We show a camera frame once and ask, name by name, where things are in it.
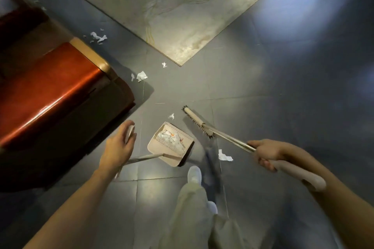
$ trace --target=light gray pants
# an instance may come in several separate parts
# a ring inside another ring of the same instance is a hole
[[[235,221],[208,209],[203,187],[187,183],[181,189],[169,228],[158,249],[242,249],[249,248]]]

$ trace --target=left hand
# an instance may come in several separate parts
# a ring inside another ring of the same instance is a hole
[[[113,137],[107,139],[104,154],[102,154],[100,159],[99,170],[115,175],[129,160],[137,138],[137,134],[134,133],[130,136],[126,144],[124,142],[127,129],[131,125],[135,125],[135,123],[131,120],[126,120],[119,126],[118,132]]]

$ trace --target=wooden trim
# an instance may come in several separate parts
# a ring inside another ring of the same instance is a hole
[[[98,55],[92,48],[90,48],[87,44],[83,41],[74,37],[70,44],[79,50],[85,57],[87,57],[92,63],[94,63],[101,71],[103,71],[108,78],[113,81],[118,78],[117,74],[114,72],[112,67],[109,65],[108,62],[100,55]]]

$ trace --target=dustpan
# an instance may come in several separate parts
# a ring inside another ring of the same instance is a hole
[[[158,134],[162,131],[169,131],[171,134],[178,134],[182,141],[183,149],[176,148],[171,143],[159,138]],[[125,142],[127,142],[128,138],[133,134],[133,132],[134,126],[130,126],[130,128],[127,131]],[[166,162],[168,165],[172,167],[177,167],[182,161],[183,157],[186,155],[192,143],[193,138],[191,136],[183,132],[181,129],[178,129],[173,124],[165,121],[162,124],[162,126],[157,130],[157,132],[153,135],[151,141],[148,143],[148,151],[150,151],[152,154],[130,158],[125,165],[158,157],[164,162]],[[122,168],[117,172],[115,179],[119,178],[121,170]]]
[[[171,134],[178,134],[180,137],[182,148],[177,148],[173,144],[163,140],[158,136],[162,131],[169,131]],[[151,141],[148,143],[148,151],[152,154],[163,153],[165,155],[159,156],[161,160],[166,162],[172,167],[177,167],[182,161],[183,157],[186,155],[188,149],[193,143],[193,138],[183,132],[181,129],[178,129],[173,124],[169,122],[164,122],[162,126],[157,130],[153,135]]]

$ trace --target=shoe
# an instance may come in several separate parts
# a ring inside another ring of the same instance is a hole
[[[188,174],[187,174],[187,181],[188,183],[194,182],[194,183],[201,185],[202,176],[201,176],[201,170],[199,167],[195,165],[190,167]]]
[[[217,209],[217,205],[212,202],[212,201],[208,201],[208,209],[209,211],[211,211],[213,214],[217,215],[218,214],[218,209]]]

